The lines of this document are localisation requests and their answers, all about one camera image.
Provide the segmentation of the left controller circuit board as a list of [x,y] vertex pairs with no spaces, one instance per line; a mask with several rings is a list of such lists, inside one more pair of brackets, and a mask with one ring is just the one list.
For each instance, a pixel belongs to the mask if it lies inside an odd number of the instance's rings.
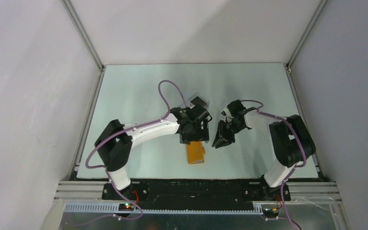
[[132,203],[119,203],[118,205],[118,211],[122,212],[122,211],[135,211],[136,207],[134,204]]

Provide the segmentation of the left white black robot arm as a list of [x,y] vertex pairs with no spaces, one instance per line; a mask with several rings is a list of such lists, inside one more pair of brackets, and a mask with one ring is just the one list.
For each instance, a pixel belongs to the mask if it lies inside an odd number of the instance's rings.
[[155,121],[127,126],[115,119],[108,123],[94,143],[109,180],[113,182],[114,194],[120,199],[132,195],[131,180],[126,164],[131,150],[137,145],[166,135],[179,135],[180,143],[209,141],[208,123],[212,116],[207,109],[196,104],[193,107],[175,107]]

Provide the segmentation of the left aluminium frame rail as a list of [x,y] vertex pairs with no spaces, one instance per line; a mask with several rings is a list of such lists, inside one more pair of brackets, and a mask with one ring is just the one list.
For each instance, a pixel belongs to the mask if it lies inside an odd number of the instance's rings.
[[89,100],[89,107],[87,109],[87,112],[84,118],[84,123],[83,123],[81,133],[80,133],[80,136],[77,142],[76,151],[74,153],[68,175],[63,179],[63,181],[71,181],[75,177],[79,169],[79,166],[80,166],[82,154],[85,148],[85,143],[86,143],[87,136],[90,130],[90,125],[92,123],[95,106],[97,104],[100,87],[101,87],[101,84],[104,78],[105,65],[101,61],[99,54],[96,51],[94,44],[87,30],[85,29],[83,22],[81,21],[81,18],[78,15],[77,10],[75,9],[75,6],[72,3],[72,1],[62,0],[61,3],[69,16],[69,19],[73,23],[78,35],[80,36],[80,39],[85,46],[85,49],[88,51],[88,54],[94,61],[96,70],[98,72],[98,74],[95,77],[93,93],[91,93],[91,97]]

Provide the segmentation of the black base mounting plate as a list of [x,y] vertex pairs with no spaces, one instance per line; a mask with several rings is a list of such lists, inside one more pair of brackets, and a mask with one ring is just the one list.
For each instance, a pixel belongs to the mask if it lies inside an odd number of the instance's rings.
[[145,209],[247,210],[257,201],[290,201],[288,186],[264,188],[262,179],[134,179],[117,193],[103,186],[103,200],[137,201]]

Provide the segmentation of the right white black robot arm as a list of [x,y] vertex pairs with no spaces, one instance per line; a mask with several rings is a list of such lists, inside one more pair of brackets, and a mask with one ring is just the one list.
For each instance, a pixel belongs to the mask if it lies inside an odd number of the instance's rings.
[[235,135],[244,129],[257,129],[270,134],[275,160],[262,175],[260,196],[274,199],[278,187],[285,184],[297,168],[307,164],[307,159],[316,152],[313,139],[299,115],[279,116],[262,111],[258,107],[245,107],[245,100],[230,102],[222,111],[212,147],[218,149],[235,143]]

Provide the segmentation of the clear plastic card tray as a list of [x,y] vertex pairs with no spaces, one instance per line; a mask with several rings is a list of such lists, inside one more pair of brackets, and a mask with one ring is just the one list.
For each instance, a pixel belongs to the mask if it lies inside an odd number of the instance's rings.
[[192,108],[196,104],[202,105],[205,109],[209,108],[209,101],[204,99],[199,92],[194,93],[192,96],[187,98],[181,105],[179,105],[180,108]]

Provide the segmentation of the black credit card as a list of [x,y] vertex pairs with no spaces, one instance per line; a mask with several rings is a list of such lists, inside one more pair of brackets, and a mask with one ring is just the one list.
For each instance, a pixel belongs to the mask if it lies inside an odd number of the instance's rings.
[[201,97],[199,97],[199,96],[194,97],[190,101],[190,104],[192,104],[194,106],[197,105],[197,104],[199,104],[199,105],[201,105],[201,106],[203,106],[205,108],[208,108],[208,103],[204,99],[202,99]]

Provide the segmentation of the aluminium frame rail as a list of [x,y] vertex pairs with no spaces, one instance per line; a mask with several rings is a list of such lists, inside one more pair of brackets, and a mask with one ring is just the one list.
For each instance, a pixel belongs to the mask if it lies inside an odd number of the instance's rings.
[[74,153],[68,175],[63,179],[63,181],[71,181],[75,177],[79,169],[79,166],[80,166],[82,154],[85,148],[85,143],[86,143],[87,136],[90,130],[90,125],[92,123],[95,106],[97,104],[100,87],[101,87],[101,84],[104,78],[105,65],[101,61],[99,54],[96,51],[94,44],[87,30],[85,29],[83,22],[81,21],[81,18],[78,15],[77,10],[75,9],[75,6],[72,3],[72,1],[62,0],[61,3],[69,16],[69,19],[73,23],[78,35],[80,36],[80,39],[85,46],[85,49],[88,51],[88,54],[94,61],[96,70],[98,72],[98,74],[95,77],[93,93],[91,93],[91,97],[89,100],[89,107],[87,109],[87,112],[84,118],[84,123],[83,123],[81,133],[80,133],[80,136],[77,142],[76,151]]
[[297,110],[299,112],[299,115],[301,116],[303,122],[305,124],[309,124],[309,119],[307,118],[307,108],[304,104],[303,97],[301,94],[301,89],[298,84],[297,80],[297,69],[295,67],[298,57],[300,56],[301,51],[306,46],[306,42],[308,41],[312,31],[316,27],[317,22],[320,20],[321,16],[325,12],[328,4],[330,2],[328,0],[321,0],[319,1],[318,5],[316,6],[316,9],[311,16],[308,24],[306,25],[305,29],[302,32],[302,35],[300,36],[297,45],[293,49],[290,58],[288,61],[284,64],[284,68],[287,74],[288,82],[292,90],[292,94],[294,97],[295,104],[297,106]]

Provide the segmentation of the orange leather card holder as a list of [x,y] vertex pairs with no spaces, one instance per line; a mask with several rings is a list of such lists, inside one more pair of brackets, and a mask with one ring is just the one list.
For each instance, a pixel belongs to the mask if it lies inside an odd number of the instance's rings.
[[204,163],[205,149],[202,142],[192,141],[186,145],[188,164]]

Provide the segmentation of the right aluminium frame rail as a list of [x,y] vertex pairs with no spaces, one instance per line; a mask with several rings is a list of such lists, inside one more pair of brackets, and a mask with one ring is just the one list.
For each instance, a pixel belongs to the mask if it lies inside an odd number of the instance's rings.
[[297,106],[297,110],[299,112],[299,115],[301,116],[303,122],[305,124],[309,124],[309,119],[307,118],[307,108],[304,104],[303,97],[301,94],[301,89],[298,84],[297,80],[297,69],[295,67],[298,57],[300,56],[301,51],[306,46],[306,42],[308,41],[312,31],[316,27],[317,22],[320,20],[321,16],[325,12],[328,4],[330,2],[328,0],[321,0],[319,1],[318,5],[316,6],[316,9],[311,16],[308,24],[306,25],[305,29],[302,32],[302,35],[300,36],[297,45],[293,49],[290,58],[288,61],[284,64],[284,68],[287,74],[288,82],[292,90],[292,94],[294,97],[295,104]]

